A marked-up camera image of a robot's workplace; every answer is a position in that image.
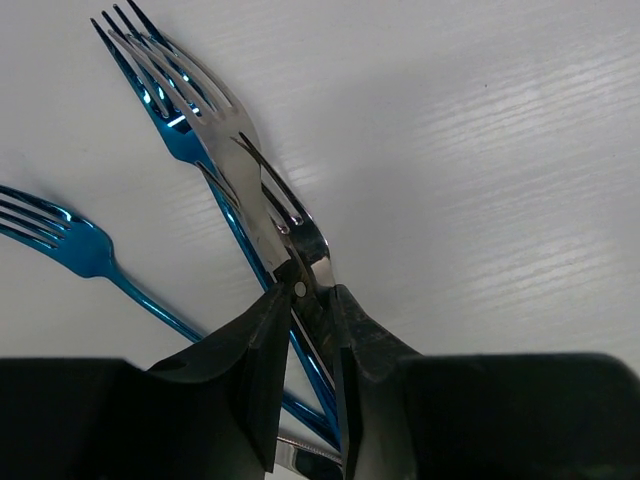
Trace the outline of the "pink handled fork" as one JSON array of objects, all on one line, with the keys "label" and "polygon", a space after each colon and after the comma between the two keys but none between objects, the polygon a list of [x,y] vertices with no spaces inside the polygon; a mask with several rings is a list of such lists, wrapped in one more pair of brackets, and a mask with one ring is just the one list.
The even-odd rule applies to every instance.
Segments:
[{"label": "pink handled fork", "polygon": [[245,134],[261,153],[246,109],[215,73],[155,27],[148,25],[144,31],[131,28],[123,32],[113,25],[106,33],[133,63],[134,69],[147,72],[184,115],[215,170],[196,167],[209,186],[219,188],[223,198],[231,203],[263,266],[273,275],[274,283],[277,269],[292,262],[293,322],[301,327],[294,311],[296,301],[305,293],[300,269],[281,238],[284,221],[268,204],[262,191],[263,185],[271,190],[277,187],[240,145],[240,135]]}]

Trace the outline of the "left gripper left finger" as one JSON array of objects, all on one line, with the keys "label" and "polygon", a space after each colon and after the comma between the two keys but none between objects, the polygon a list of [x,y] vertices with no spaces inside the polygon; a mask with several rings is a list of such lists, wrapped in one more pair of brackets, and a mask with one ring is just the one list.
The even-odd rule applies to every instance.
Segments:
[{"label": "left gripper left finger", "polygon": [[275,464],[292,287],[272,286],[236,319],[154,364],[161,453],[151,479],[262,479]]}]

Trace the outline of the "long blue fork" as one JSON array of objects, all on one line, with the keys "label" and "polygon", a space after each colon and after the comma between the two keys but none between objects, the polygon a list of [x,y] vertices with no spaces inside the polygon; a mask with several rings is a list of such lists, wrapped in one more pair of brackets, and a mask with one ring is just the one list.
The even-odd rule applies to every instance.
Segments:
[{"label": "long blue fork", "polygon": [[[204,166],[210,171],[214,171],[215,167],[212,161],[208,158],[191,127],[188,126],[184,115],[174,107],[147,72],[138,72],[134,69],[133,63],[125,58],[96,20],[92,20],[91,24],[144,106],[169,153],[179,161],[197,167]],[[263,289],[268,289],[274,283],[274,277],[263,266],[251,245],[249,237],[241,225],[239,215],[234,212],[231,203],[223,198],[219,188],[211,186],[210,190],[258,282]],[[319,359],[312,352],[311,344],[305,338],[302,328],[296,321],[291,326],[290,343],[320,402],[321,411],[319,413],[313,411],[311,407],[290,393],[286,393],[283,397],[283,408],[336,450],[340,450],[340,431],[334,388],[322,370]]]}]

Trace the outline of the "small blue fork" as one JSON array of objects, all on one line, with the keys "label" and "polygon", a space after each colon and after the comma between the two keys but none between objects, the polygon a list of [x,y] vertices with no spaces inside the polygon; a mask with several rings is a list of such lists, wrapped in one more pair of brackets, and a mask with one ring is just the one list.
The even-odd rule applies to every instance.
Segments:
[{"label": "small blue fork", "polygon": [[1,187],[1,233],[79,277],[101,277],[191,342],[204,338],[138,288],[117,263],[110,236],[79,213],[30,193]]}]

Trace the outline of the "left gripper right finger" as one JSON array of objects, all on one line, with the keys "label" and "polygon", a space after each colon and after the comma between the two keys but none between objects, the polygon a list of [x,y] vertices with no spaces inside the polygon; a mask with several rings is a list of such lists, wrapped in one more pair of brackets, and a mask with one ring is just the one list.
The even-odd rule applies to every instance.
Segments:
[{"label": "left gripper right finger", "polygon": [[350,290],[329,294],[334,378],[346,479],[438,479],[410,404],[409,369],[424,356],[370,317]]}]

